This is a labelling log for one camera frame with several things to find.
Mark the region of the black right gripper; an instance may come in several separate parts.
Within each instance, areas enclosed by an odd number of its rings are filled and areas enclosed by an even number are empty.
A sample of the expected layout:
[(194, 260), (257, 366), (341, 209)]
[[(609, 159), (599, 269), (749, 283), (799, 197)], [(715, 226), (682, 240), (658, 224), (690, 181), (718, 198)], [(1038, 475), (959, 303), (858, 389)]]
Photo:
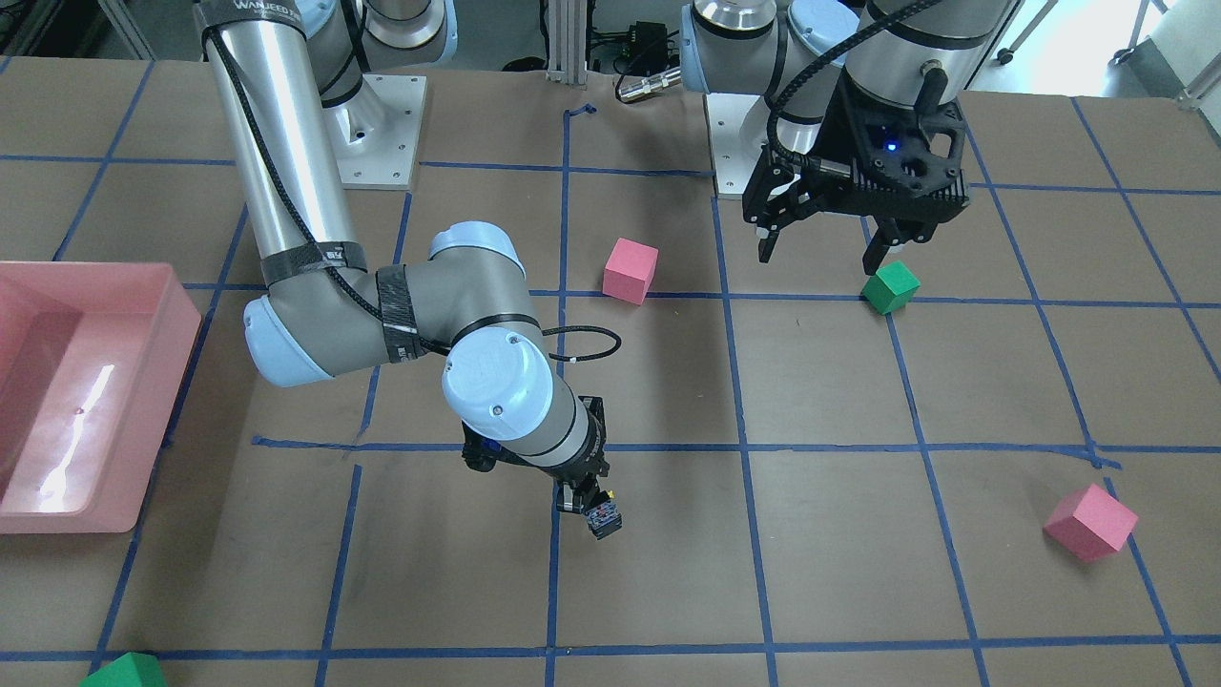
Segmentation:
[[(598, 483), (598, 478), (606, 477), (610, 469), (604, 458), (604, 400), (602, 397), (580, 397), (579, 401), (584, 408), (574, 412), (574, 426), (554, 450), (563, 461), (540, 470), (556, 482), (556, 511), (585, 516), (586, 511), (613, 503), (613, 494), (601, 489)], [(501, 464), (523, 467), (532, 465), (470, 426), (462, 425), (462, 458), (466, 467), (476, 472), (491, 472)]]

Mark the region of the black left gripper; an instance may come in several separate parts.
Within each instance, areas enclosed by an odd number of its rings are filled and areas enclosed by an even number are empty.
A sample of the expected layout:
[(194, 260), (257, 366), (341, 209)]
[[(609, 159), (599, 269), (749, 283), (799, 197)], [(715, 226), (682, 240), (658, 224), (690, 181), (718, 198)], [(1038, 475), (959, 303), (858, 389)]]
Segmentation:
[(797, 164), (759, 153), (744, 193), (744, 218), (757, 227), (759, 262), (775, 253), (781, 229), (813, 214), (874, 215), (862, 256), (873, 277), (890, 249), (913, 238), (915, 223), (944, 223), (971, 204), (962, 153), (965, 120), (956, 99), (945, 101), (947, 73), (919, 74), (912, 109), (872, 96), (850, 74), (836, 92), (810, 157)]

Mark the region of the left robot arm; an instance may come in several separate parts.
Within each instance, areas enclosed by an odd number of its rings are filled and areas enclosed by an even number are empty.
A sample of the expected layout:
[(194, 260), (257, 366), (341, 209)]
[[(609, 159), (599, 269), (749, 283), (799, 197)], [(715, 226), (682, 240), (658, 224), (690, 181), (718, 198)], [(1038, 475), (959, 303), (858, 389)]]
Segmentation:
[(694, 1), (680, 67), (691, 92), (757, 99), (737, 183), (759, 261), (816, 214), (875, 225), (875, 275), (971, 204), (960, 103), (1012, 1)]

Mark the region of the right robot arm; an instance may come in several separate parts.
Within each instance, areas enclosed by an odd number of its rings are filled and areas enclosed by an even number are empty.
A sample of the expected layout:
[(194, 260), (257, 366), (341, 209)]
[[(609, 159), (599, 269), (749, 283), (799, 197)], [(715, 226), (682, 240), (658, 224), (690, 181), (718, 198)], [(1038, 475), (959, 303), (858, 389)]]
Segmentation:
[(368, 59), (441, 59), (455, 35), (452, 5), (197, 1), (195, 17), (256, 222), (269, 290), (247, 305), (243, 327), (263, 378), (305, 386), (437, 353), (470, 469), (540, 469), (558, 511), (580, 514), (597, 536), (618, 528), (598, 483), (603, 404), (557, 373), (505, 231), (454, 223), (427, 260), (383, 268), (357, 240), (346, 188), (407, 184), (424, 92), (410, 74), (369, 73)]

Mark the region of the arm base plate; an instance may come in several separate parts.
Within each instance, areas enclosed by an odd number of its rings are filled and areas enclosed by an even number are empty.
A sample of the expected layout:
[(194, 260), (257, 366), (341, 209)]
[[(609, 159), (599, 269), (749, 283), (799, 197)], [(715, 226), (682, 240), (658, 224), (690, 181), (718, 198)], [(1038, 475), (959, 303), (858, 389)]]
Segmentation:
[(767, 142), (769, 109), (762, 95), (709, 93), (705, 96), (716, 196), (741, 199)]
[(424, 74), (366, 74), (360, 90), (324, 109), (346, 190), (410, 190), (426, 96)]

